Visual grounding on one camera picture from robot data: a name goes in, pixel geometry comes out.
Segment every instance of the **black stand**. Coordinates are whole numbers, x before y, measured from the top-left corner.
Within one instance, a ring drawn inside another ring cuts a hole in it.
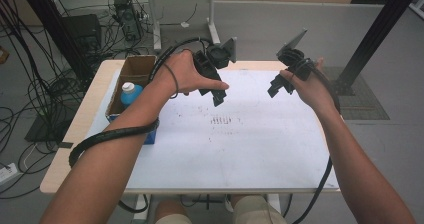
[[[352,58],[334,83],[338,95],[351,95],[351,86],[412,0],[388,0]]]
[[[211,200],[210,195],[206,194],[206,200],[199,200],[200,203],[206,203],[206,210],[209,210],[210,203],[222,203],[222,201]]]

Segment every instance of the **electronic equipment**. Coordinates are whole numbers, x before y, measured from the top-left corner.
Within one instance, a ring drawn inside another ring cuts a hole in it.
[[[177,48],[192,42],[200,42],[203,45],[203,51],[198,51],[193,54],[193,62],[197,72],[206,78],[221,80],[217,69],[227,67],[229,61],[232,61],[233,63],[237,61],[236,40],[237,38],[233,37],[226,43],[219,45],[213,44],[209,39],[198,37],[177,43],[175,46],[170,46],[156,60],[155,65],[150,72],[148,82],[150,83],[153,80],[156,72],[165,63],[169,56],[174,53],[175,50],[177,50]],[[224,90],[200,89],[199,92],[202,96],[208,92],[211,92],[213,95],[214,106],[218,106],[223,103],[224,97],[227,96]]]
[[[139,14],[135,12],[131,0],[114,0],[115,19],[119,22],[127,41],[141,39]]]
[[[236,40],[237,38],[233,37],[221,46],[210,45],[206,49],[206,55],[202,51],[193,54],[197,72],[206,78],[221,81],[217,69],[227,67],[229,61],[236,62]],[[223,103],[224,97],[227,96],[224,90],[199,89],[199,92],[202,96],[211,92],[214,106]]]
[[[95,51],[101,46],[101,27],[94,14],[62,17],[63,24],[83,52]]]
[[[295,49],[295,47],[307,31],[307,29],[303,29],[293,40],[284,43],[283,47],[277,52],[278,60],[288,67],[288,71],[292,72],[293,75],[296,75],[303,81],[308,79],[311,73],[310,67],[311,65],[312,67],[314,66],[314,62],[309,58],[304,58],[305,55],[303,52]],[[271,81],[271,87],[268,89],[268,94],[271,98],[278,93],[281,87],[284,87],[288,93],[293,93],[293,85],[278,74],[275,76],[274,80]]]

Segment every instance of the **forearm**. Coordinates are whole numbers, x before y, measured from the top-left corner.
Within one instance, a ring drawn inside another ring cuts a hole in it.
[[[335,109],[317,111],[343,197],[359,223],[415,223]]]
[[[171,94],[161,85],[147,86],[105,130],[152,123]],[[145,138],[146,134],[120,138],[88,149],[56,193],[42,222],[106,223],[122,196]]]

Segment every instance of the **hand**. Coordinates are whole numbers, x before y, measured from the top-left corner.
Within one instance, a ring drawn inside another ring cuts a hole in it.
[[[319,58],[316,64],[316,68],[321,72],[323,63],[324,59]],[[330,93],[314,73],[311,73],[306,81],[300,80],[287,70],[281,70],[280,75],[296,88],[302,101],[309,105],[315,112],[326,113],[331,109],[335,109]]]
[[[226,90],[229,85],[222,81],[212,80],[201,76],[193,63],[193,56],[189,50],[171,55],[165,64],[174,73],[178,83],[178,92],[188,94],[197,89]],[[156,73],[154,81],[167,83],[175,93],[176,85],[170,70],[162,66]]]

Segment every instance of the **shorts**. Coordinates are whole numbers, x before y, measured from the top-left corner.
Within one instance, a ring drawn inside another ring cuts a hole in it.
[[[233,224],[287,224],[281,214],[262,196],[246,196],[234,208]],[[192,224],[188,217],[172,214],[161,218],[156,224]]]
[[[182,214],[171,214],[162,217],[155,224],[191,224],[191,221]]]

